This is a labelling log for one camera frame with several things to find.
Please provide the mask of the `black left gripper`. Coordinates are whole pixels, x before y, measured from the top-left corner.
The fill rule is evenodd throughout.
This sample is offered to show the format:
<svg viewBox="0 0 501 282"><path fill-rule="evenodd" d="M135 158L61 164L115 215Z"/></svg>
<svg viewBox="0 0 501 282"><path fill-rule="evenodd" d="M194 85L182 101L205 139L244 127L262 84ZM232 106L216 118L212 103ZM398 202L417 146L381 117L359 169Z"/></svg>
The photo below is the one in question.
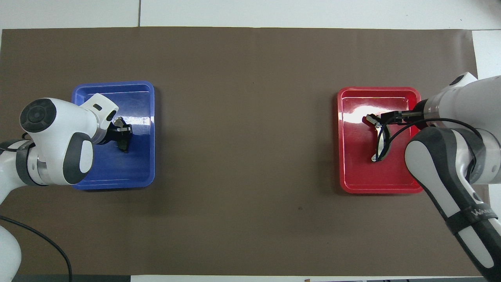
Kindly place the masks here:
<svg viewBox="0 0 501 282"><path fill-rule="evenodd" d="M118 117L114 123L111 123L108 126L104 138L97 144L105 145L110 141L115 141L118 146L127 146L128 139L131 139L132 135L132 125L126 125L124 119L122 117Z"/></svg>

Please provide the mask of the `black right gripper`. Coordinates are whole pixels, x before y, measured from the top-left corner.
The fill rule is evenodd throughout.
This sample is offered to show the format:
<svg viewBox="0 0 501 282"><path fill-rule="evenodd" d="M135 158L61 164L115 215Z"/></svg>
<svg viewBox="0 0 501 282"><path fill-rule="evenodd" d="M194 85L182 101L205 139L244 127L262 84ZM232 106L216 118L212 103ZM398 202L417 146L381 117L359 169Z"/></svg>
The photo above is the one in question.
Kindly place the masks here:
<svg viewBox="0 0 501 282"><path fill-rule="evenodd" d="M406 125L424 119L422 111L394 111L392 113L367 114L368 123L374 127L383 127L388 124Z"/></svg>

